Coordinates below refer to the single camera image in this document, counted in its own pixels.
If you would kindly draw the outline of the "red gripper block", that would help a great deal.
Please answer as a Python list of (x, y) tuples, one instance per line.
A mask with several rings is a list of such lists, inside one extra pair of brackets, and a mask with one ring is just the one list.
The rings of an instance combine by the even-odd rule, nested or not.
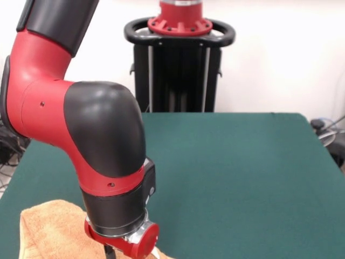
[(104, 247), (106, 259), (116, 259), (115, 250), (130, 258), (146, 258), (156, 245), (159, 226), (147, 217), (136, 231), (123, 236), (104, 236), (92, 229), (89, 218), (85, 218), (86, 235)]

